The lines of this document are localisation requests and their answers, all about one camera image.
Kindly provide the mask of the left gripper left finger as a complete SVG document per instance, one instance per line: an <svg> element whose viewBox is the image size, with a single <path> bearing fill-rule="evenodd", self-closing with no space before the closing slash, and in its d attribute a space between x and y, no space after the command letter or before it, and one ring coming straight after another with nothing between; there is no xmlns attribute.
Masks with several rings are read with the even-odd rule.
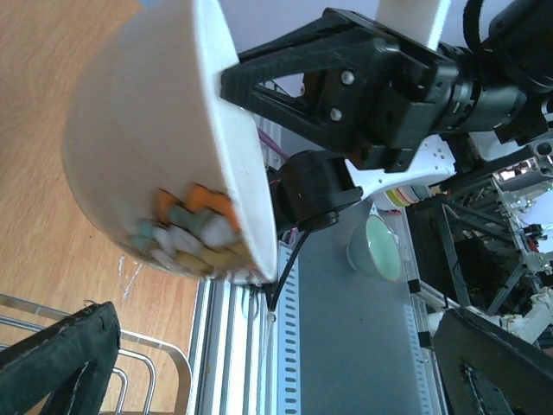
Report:
<svg viewBox="0 0 553 415"><path fill-rule="evenodd" d="M1 352L1 413L97 414L120 349L111 302L93 303Z"/></svg>

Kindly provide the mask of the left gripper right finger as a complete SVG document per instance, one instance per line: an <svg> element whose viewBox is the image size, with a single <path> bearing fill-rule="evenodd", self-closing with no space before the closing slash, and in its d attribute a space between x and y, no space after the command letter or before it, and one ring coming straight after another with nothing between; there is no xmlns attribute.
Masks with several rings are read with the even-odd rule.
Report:
<svg viewBox="0 0 553 415"><path fill-rule="evenodd" d="M466 309L432 339L453 414L551 414L552 357Z"/></svg>

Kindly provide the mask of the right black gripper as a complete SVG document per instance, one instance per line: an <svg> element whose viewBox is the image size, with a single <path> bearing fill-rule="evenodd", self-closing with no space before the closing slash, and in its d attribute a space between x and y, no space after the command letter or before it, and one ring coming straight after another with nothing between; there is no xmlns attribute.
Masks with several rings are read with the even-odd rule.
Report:
<svg viewBox="0 0 553 415"><path fill-rule="evenodd" d="M260 86L297 73L305 73L302 99ZM527 101L489 54L445 43L431 50L332 8L239 53L221 74L220 95L358 169L387 172L407 170L426 137L493 131Z"/></svg>

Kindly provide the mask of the metal wire dish rack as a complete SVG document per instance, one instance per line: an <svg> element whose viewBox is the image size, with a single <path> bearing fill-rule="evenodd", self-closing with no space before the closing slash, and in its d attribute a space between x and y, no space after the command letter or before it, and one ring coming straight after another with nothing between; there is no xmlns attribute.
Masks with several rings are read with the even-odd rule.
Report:
<svg viewBox="0 0 553 415"><path fill-rule="evenodd" d="M129 379L116 366L123 356L146 365L149 383L142 412L150 412L156 389L156 367L146 356L122 348L123 341L161 350L175 364L178 387L175 414L188 411L191 368L175 345L121 329L111 302L91 303L69 315L8 295L2 306L46 317L53 325L43 328L31 322L2 316L3 325L30 331L30 336L1 347L1 412L25 414L39 406L42 414L98 414L112 375L121 380L115 412L122 413Z"/></svg>

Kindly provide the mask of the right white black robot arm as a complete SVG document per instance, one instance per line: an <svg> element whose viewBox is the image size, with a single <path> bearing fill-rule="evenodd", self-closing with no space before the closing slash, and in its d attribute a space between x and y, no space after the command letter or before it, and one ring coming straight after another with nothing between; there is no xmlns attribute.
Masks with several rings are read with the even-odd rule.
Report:
<svg viewBox="0 0 553 415"><path fill-rule="evenodd" d="M437 50L328 8L222 73L223 99L317 145L292 156L270 187L278 233L330 227L360 201L348 164L404 172L433 134L495 131L518 144L551 134L551 2L509 4L486 39L481 7L463 11L465 47Z"/></svg>

